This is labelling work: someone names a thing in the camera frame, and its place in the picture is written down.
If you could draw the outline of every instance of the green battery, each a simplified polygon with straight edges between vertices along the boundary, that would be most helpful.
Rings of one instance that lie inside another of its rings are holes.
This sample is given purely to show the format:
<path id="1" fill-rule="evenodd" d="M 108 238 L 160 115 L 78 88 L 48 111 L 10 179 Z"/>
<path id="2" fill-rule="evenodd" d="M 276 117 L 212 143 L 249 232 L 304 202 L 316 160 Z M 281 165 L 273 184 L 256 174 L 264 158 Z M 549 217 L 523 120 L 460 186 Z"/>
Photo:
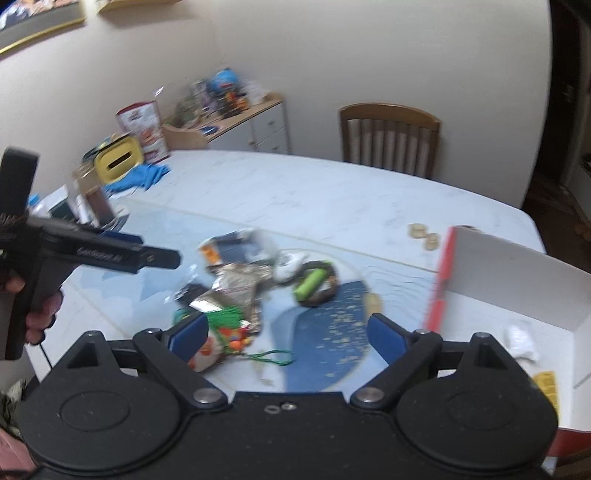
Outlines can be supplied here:
<path id="1" fill-rule="evenodd" d="M 316 290 L 328 278 L 329 273 L 322 268 L 315 268 L 308 273 L 307 277 L 294 289 L 294 297 L 297 301 L 303 301 L 310 298 Z"/>

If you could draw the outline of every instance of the fabric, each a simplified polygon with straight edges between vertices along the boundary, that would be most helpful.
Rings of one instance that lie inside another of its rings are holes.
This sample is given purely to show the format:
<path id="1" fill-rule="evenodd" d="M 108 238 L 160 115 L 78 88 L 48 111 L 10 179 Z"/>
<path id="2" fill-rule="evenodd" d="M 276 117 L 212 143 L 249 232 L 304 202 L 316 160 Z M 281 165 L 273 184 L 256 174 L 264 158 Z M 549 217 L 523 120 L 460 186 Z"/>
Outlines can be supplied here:
<path id="1" fill-rule="evenodd" d="M 148 190 L 152 185 L 156 185 L 169 171 L 170 168 L 167 165 L 143 163 L 129 170 L 121 180 L 106 185 L 105 190 L 108 193 L 124 192 L 133 187 L 142 187 L 144 190 Z"/>
<path id="2" fill-rule="evenodd" d="M 25 388 L 25 379 L 21 378 L 8 391 L 0 392 L 0 427 L 16 438 L 21 438 L 18 430 L 16 409 L 22 400 L 22 392 Z"/>

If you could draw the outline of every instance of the drawer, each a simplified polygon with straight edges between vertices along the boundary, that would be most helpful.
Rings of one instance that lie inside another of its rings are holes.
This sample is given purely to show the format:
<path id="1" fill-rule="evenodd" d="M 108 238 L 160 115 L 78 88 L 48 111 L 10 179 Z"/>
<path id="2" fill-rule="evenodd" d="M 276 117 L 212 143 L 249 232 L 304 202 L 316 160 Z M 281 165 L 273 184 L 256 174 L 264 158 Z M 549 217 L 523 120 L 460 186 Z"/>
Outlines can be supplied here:
<path id="1" fill-rule="evenodd" d="M 287 132 L 282 128 L 256 146 L 263 153 L 287 153 Z"/>
<path id="2" fill-rule="evenodd" d="M 283 105 L 275 105 L 252 119 L 257 143 L 261 143 L 285 126 Z"/>
<path id="3" fill-rule="evenodd" d="M 207 147 L 211 150 L 255 151 L 252 120 L 247 120 L 214 138 Z"/>

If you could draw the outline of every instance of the finger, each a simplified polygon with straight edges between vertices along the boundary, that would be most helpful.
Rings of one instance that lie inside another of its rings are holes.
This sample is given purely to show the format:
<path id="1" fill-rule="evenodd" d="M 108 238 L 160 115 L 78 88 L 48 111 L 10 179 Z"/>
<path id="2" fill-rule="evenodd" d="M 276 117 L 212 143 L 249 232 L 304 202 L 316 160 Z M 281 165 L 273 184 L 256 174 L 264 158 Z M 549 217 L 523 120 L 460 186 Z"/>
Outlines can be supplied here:
<path id="1" fill-rule="evenodd" d="M 43 313 L 49 315 L 50 317 L 55 315 L 61 308 L 61 302 L 63 299 L 64 297 L 60 292 L 49 297 L 45 302 L 43 302 Z"/>
<path id="2" fill-rule="evenodd" d="M 31 312 L 27 315 L 25 323 L 32 330 L 45 330 L 51 323 L 52 315 Z"/>
<path id="3" fill-rule="evenodd" d="M 27 330 L 25 340 L 31 345 L 38 345 L 43 340 L 43 332 L 39 330 Z"/>
<path id="4" fill-rule="evenodd" d="M 25 281 L 21 277 L 13 276 L 8 279 L 5 288 L 8 293 L 18 293 L 25 288 Z"/>

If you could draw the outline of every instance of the chair backrest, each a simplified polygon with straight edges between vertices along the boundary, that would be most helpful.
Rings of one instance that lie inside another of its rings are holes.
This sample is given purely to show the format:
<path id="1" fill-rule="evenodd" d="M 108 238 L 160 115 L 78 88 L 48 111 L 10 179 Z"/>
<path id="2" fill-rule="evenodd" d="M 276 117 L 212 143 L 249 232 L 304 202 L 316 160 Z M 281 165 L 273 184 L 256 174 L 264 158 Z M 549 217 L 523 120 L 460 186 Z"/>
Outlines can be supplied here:
<path id="1" fill-rule="evenodd" d="M 440 126 L 437 117 L 408 106 L 346 106 L 340 110 L 343 161 L 430 179 Z"/>

